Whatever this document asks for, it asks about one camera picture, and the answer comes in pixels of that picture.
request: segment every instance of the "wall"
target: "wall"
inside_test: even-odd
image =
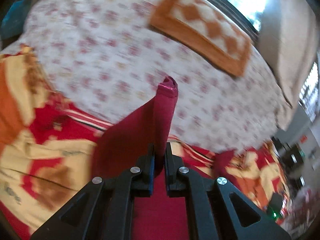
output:
[[[282,144],[288,143],[292,145],[303,135],[303,133],[310,126],[311,121],[306,112],[298,105],[293,119],[286,131],[279,129],[274,135]]]
[[[319,117],[316,118],[316,120],[313,122],[312,126],[310,127],[310,130],[312,131],[318,144],[320,145],[320,118]]]
[[[297,179],[302,176],[306,185],[314,189],[320,189],[320,166],[318,166],[316,170],[312,168],[312,165],[320,159],[320,147],[310,129],[307,129],[304,134],[308,139],[305,143],[299,143],[299,145],[305,153],[306,158],[303,166],[291,173],[290,177]],[[315,160],[308,158],[313,149],[316,149]]]

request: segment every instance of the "red towel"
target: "red towel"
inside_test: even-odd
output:
[[[178,99],[178,85],[166,77],[158,85],[156,96],[109,128],[98,140],[92,156],[92,176],[112,178],[135,165],[154,143],[156,171],[163,167],[164,151],[173,112]]]
[[[154,98],[102,135],[93,154],[92,175],[119,175],[134,166],[139,156],[147,154],[151,142],[155,144],[156,170],[160,172],[177,99],[176,82],[165,78]],[[185,165],[209,177],[192,165]],[[185,200],[167,196],[163,171],[154,179],[153,195],[134,200],[132,239],[189,239]]]

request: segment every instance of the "floral bedsheet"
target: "floral bedsheet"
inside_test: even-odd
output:
[[[165,75],[179,85],[171,134],[211,151],[258,147],[290,108],[252,46],[233,79],[188,47],[148,28],[159,0],[41,0],[19,43],[35,48],[49,80],[76,105],[116,123],[150,100]]]

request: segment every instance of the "orange pillow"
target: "orange pillow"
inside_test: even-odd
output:
[[[189,46],[233,76],[244,73],[251,39],[203,0],[162,0],[150,25]]]

